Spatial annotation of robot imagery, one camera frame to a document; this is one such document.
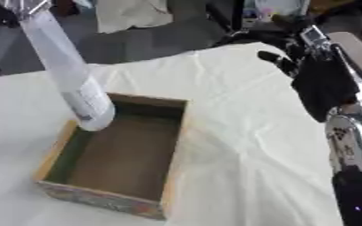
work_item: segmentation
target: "bottle label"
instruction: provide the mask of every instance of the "bottle label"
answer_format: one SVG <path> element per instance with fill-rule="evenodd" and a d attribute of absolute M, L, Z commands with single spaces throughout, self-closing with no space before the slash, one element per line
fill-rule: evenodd
<path fill-rule="evenodd" d="M 78 90 L 62 95 L 77 118 L 84 122 L 101 116 L 111 104 L 107 94 L 91 77 Z"/>

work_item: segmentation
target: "black robotic finger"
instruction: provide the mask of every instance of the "black robotic finger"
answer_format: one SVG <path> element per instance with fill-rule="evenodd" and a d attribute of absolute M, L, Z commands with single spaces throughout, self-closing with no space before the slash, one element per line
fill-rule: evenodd
<path fill-rule="evenodd" d="M 291 62 L 291 60 L 282 57 L 278 54 L 274 54 L 267 51 L 259 51 L 258 57 L 261 60 L 268 61 L 276 65 L 283 73 L 285 73 L 291 78 L 295 78 L 295 76 L 298 73 L 298 67 L 295 63 Z"/>

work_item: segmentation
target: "table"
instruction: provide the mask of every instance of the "table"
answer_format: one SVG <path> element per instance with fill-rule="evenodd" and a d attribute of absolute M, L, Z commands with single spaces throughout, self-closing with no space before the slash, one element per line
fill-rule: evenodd
<path fill-rule="evenodd" d="M 190 100 L 167 222 L 53 200 L 32 182 L 71 117 L 46 72 L 0 77 L 0 226 L 341 225 L 323 125 L 261 43 L 91 65 L 110 92 Z"/>

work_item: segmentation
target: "black chair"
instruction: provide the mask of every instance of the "black chair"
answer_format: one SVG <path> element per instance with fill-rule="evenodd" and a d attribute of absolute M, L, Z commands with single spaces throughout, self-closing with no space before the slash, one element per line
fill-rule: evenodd
<path fill-rule="evenodd" d="M 354 0 L 351 3 L 343 4 L 341 6 L 325 11 L 324 13 L 315 18 L 315 22 L 318 25 L 322 25 L 328 22 L 331 17 L 354 11 L 360 12 L 362 15 L 362 0 Z"/>

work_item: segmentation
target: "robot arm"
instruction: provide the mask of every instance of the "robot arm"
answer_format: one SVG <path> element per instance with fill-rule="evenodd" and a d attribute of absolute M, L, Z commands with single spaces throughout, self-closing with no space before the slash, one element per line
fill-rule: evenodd
<path fill-rule="evenodd" d="M 286 38 L 263 40 L 289 58 L 261 51 L 293 78 L 292 87 L 309 114 L 326 124 L 332 184 L 346 226 L 362 226 L 362 70 L 340 46 L 306 19 L 274 17 Z"/>

